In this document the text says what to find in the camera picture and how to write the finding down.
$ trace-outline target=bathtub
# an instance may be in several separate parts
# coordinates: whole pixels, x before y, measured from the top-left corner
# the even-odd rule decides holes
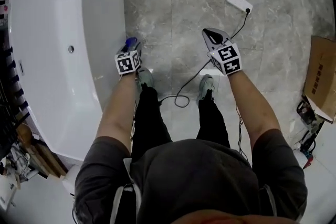
[[[119,79],[123,0],[9,0],[8,31],[43,140],[53,152],[83,160]]]

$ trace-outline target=gray sneaker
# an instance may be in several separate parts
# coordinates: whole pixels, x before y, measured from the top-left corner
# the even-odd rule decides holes
[[[146,67],[140,67],[138,69],[138,91],[142,92],[143,87],[153,87],[154,80],[152,73]]]
[[[198,104],[199,100],[203,100],[205,96],[210,94],[211,100],[214,100],[212,93],[215,91],[214,79],[209,74],[204,75],[199,85],[199,95],[196,103]]]

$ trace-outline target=gray t-shirt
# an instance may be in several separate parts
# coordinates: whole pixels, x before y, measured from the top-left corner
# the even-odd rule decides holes
[[[109,223],[117,188],[130,183],[123,163],[128,157],[126,147],[113,138],[94,141],[76,179],[75,209],[81,223]],[[257,140],[253,168],[236,150],[183,140],[148,150],[131,164],[130,175],[142,196],[139,224],[171,223],[201,209],[234,215],[276,212],[296,220],[306,207],[304,173],[279,130]],[[134,199],[126,195],[121,200],[121,223],[130,222]]]

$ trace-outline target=power strip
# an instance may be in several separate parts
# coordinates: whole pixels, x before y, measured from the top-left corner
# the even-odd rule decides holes
[[[241,11],[246,12],[246,9],[252,11],[253,5],[248,3],[246,0],[226,0],[231,5],[234,5],[236,8],[239,8]]]

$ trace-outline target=fiducial marker cube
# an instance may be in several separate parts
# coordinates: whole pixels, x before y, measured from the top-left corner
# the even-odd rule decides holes
[[[210,51],[211,61],[224,75],[229,75],[242,70],[242,61],[236,43],[227,42],[229,45],[221,46]]]
[[[114,59],[119,75],[135,72],[140,65],[139,54],[136,50],[117,54]]]

